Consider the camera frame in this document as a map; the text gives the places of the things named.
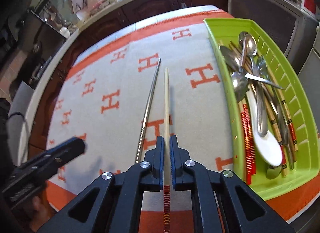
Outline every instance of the tiled wall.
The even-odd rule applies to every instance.
[[[0,97],[4,97],[11,103],[9,97],[9,86],[11,82],[16,78],[23,62],[27,55],[23,51],[18,51],[15,58],[12,60],[10,65],[6,68],[1,80],[0,80]]]

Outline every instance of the cutlery tray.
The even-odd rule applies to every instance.
[[[296,151],[297,162],[294,163],[295,168],[290,170],[288,164],[288,175],[282,177],[280,174],[273,180],[266,178],[268,164],[262,160],[260,154],[256,151],[257,171],[255,175],[252,175],[250,187],[262,199],[268,200],[292,191],[314,178],[320,167],[317,128],[307,96],[287,58],[268,34],[252,20],[214,18],[204,19],[204,23],[209,32],[209,40],[214,50],[225,89],[233,139],[234,172],[241,179],[244,179],[244,135],[230,73],[219,50],[218,42],[221,40],[227,47],[230,41],[238,45],[239,33],[247,31],[255,38],[258,54],[264,56],[268,68],[272,70],[279,85],[286,88],[283,90],[283,94],[292,117],[299,149]]]

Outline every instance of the white spoon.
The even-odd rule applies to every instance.
[[[279,166],[282,162],[282,152],[280,145],[273,134],[268,130],[266,136],[261,137],[258,133],[257,124],[257,102],[255,100],[252,88],[249,87],[247,99],[250,108],[252,134],[256,148],[264,161],[271,166]]]

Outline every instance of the triangular cutout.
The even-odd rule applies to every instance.
[[[99,191],[99,188],[93,188],[80,202],[78,202],[68,212],[68,215],[75,220],[85,223],[89,217],[89,214],[91,212],[94,202],[96,201]]]
[[[252,199],[251,196],[243,190],[243,188],[236,186],[236,193],[248,221],[253,221],[265,214],[265,210],[255,202],[254,199]]]

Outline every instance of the tablecloth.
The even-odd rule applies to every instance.
[[[168,67],[170,132],[177,135],[179,146],[187,149],[192,159],[208,169],[232,169],[228,108],[203,23],[204,18],[213,17],[231,16],[215,10],[168,19],[105,44],[76,62],[59,94],[47,149],[72,136],[84,139],[87,149],[49,180],[47,196],[56,209],[61,209],[102,172],[117,174],[134,164],[159,57],[161,66],[143,155],[155,147],[156,136],[163,135],[163,77],[164,68]],[[319,182],[319,176],[309,182],[314,185],[308,194],[304,185],[291,195],[268,203],[289,220],[320,191]],[[191,209],[190,192],[171,191],[172,232],[193,231]],[[162,232],[162,215],[163,194],[145,193],[140,232]]]

